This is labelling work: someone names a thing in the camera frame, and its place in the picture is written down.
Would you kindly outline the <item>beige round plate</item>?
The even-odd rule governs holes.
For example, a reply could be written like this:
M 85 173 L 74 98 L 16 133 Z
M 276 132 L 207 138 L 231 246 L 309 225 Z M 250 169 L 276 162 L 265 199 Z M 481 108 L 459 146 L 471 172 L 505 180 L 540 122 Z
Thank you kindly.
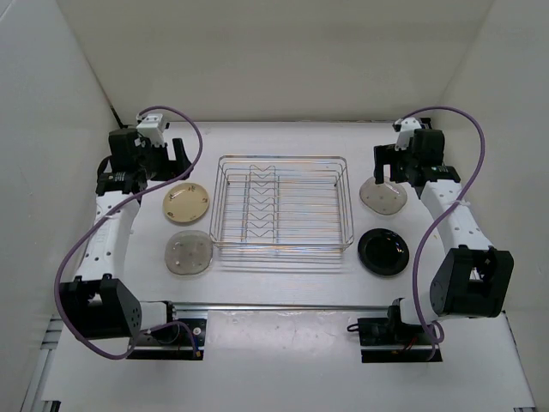
M 192 223 L 208 210 L 209 195 L 196 183 L 182 183 L 171 188 L 165 195 L 162 208 L 165 217 L 178 224 Z

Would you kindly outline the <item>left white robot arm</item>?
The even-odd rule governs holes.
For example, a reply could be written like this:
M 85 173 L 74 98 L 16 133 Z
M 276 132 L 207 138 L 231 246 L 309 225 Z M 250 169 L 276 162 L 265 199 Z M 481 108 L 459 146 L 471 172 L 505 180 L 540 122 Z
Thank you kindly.
M 149 181 L 165 187 L 190 175 L 180 138 L 166 143 L 136 128 L 108 136 L 111 153 L 97 169 L 96 215 L 92 227 L 69 250 L 54 281 L 54 299 L 64 325 L 76 340 L 112 361 L 125 359 L 142 336 L 161 343 L 177 339 L 185 324 L 169 300 L 137 299 L 120 276 L 133 222 Z

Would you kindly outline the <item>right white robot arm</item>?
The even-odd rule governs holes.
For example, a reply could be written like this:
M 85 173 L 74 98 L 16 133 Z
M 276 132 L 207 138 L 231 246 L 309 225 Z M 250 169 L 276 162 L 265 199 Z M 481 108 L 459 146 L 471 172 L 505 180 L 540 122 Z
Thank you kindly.
M 482 233 L 463 202 L 457 171 L 443 163 L 445 137 L 440 130 L 400 131 L 395 144 L 374 148 L 374 178 L 383 169 L 396 183 L 408 183 L 433 219 L 445 258 L 427 291 L 417 284 L 409 298 L 395 300 L 388 310 L 385 332 L 404 343 L 417 328 L 444 318 L 495 318 L 503 309 L 514 259 Z

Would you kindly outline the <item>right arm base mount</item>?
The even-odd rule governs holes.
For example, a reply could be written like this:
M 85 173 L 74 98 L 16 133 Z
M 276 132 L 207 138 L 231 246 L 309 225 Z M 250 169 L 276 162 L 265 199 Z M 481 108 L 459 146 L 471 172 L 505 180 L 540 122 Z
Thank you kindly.
M 395 326 L 387 318 L 358 318 L 347 332 L 359 339 L 363 364 L 442 362 L 421 326 Z

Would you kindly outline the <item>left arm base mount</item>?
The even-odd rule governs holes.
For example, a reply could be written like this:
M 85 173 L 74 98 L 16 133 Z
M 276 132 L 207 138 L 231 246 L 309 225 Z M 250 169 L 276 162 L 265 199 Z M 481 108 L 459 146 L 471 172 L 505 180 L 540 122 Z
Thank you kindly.
M 140 361 L 202 361 L 205 354 L 208 315 L 205 312 L 185 313 L 178 321 L 187 325 L 192 333 L 196 349 L 185 328 L 171 326 L 140 336 L 129 360 Z

